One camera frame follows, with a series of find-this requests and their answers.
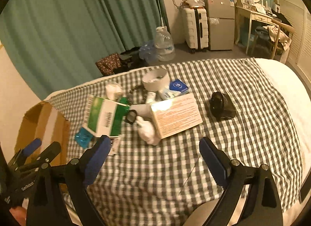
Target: suitcase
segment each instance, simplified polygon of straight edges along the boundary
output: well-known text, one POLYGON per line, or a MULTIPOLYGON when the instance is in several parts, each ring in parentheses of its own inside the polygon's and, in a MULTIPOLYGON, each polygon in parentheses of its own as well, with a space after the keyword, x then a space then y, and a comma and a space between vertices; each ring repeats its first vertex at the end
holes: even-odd
POLYGON ((207 51, 208 26, 204 8, 184 8, 182 10, 186 42, 194 54, 195 50, 207 51))

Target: blue package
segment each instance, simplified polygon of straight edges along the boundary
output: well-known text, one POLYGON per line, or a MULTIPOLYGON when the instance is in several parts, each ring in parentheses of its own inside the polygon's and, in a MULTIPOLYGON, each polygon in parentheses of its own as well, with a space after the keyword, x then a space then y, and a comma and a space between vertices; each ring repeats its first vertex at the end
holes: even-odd
POLYGON ((75 141, 83 148, 87 149, 93 135, 85 128, 80 128, 79 132, 75 135, 75 141))
POLYGON ((160 90, 160 96, 163 100, 184 95, 189 92, 189 87, 179 79, 169 83, 164 89, 160 90))

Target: bed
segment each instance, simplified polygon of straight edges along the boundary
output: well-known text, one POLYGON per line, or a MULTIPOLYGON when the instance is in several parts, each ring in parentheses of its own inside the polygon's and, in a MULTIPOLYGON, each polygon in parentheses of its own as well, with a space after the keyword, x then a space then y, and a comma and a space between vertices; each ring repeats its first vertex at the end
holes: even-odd
MULTIPOLYGON (((156 147, 141 141, 132 126, 123 125, 119 154, 106 160, 97 180, 88 187, 108 225, 183 225, 200 205, 205 211, 203 218, 207 217, 221 188, 198 152, 203 136, 209 136, 219 149, 244 165, 270 166, 279 190, 284 225, 291 225, 304 207, 297 201, 298 192, 311 168, 311 102, 294 72, 275 60, 254 58, 190 61, 162 67, 171 79, 180 78, 189 85, 203 123, 164 139, 156 147), (218 123, 208 113, 206 101, 217 90, 233 98, 238 110, 236 119, 218 123)), ((103 96, 105 83, 110 80, 129 91, 149 69, 100 78, 52 93, 46 99, 71 121, 67 160, 83 153, 73 138, 81 126, 87 95, 103 96)), ((142 97, 133 96, 137 101, 142 97)), ((68 195, 65 200, 71 204, 68 195)), ((230 224, 236 223, 243 201, 241 198, 230 224)))

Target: plastic bag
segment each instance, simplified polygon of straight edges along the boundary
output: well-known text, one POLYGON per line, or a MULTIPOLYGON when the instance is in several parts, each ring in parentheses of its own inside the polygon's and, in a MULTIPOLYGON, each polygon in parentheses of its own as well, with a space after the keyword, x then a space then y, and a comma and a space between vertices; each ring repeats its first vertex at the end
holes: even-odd
POLYGON ((217 25, 219 24, 219 18, 208 18, 210 24, 217 25))
POLYGON ((148 64, 157 61, 156 49, 153 40, 145 42, 139 49, 139 57, 145 60, 148 64))
POLYGON ((204 7, 205 3, 203 0, 187 0, 187 3, 192 8, 204 7))

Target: blue gripper pad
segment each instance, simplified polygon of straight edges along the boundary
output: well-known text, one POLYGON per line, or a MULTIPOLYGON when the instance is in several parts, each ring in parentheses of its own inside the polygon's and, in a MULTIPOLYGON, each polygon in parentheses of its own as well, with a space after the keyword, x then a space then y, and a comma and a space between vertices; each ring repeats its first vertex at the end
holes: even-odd
POLYGON ((23 154, 26 157, 29 157, 36 149, 38 149, 42 144, 42 141, 39 138, 36 138, 33 140, 30 144, 28 144, 24 149, 23 149, 23 154))
POLYGON ((216 184, 226 188, 231 173, 230 159, 223 151, 218 150, 208 137, 200 140, 199 150, 216 184))
POLYGON ((108 136, 102 135, 93 148, 94 155, 90 158, 84 170, 84 186, 89 186, 94 183, 101 167, 103 166, 111 149, 111 140, 108 136))

